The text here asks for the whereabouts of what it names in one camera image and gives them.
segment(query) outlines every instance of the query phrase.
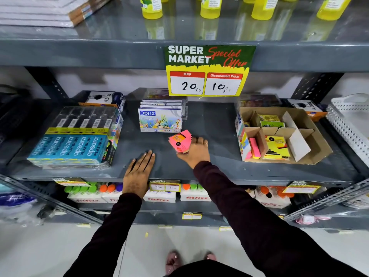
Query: foot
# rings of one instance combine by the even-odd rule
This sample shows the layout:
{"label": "foot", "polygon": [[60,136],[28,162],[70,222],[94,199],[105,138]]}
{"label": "foot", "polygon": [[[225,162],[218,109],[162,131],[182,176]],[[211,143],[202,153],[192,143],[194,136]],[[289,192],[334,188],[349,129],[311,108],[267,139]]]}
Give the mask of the foot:
{"label": "foot", "polygon": [[169,275],[182,266],[182,260],[177,251],[172,251],[166,257],[165,274]]}
{"label": "foot", "polygon": [[217,257],[212,252],[207,252],[204,259],[217,261]]}

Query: cardboard divider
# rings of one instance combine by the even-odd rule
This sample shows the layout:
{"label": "cardboard divider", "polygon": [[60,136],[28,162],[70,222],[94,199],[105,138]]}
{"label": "cardboard divider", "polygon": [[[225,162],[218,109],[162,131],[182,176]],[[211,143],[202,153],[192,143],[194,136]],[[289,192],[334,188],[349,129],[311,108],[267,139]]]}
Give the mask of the cardboard divider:
{"label": "cardboard divider", "polygon": [[[261,127],[259,114],[277,115],[288,127]],[[247,138],[255,138],[261,154],[260,159],[246,159],[245,154],[241,154],[242,161],[256,163],[316,164],[332,153],[332,149],[324,137],[302,109],[284,107],[241,107],[237,116],[237,132],[246,133]],[[251,126],[244,127],[243,121],[248,121]],[[265,140],[266,135],[282,136],[285,138],[291,155],[288,160],[263,159],[269,149]]]}

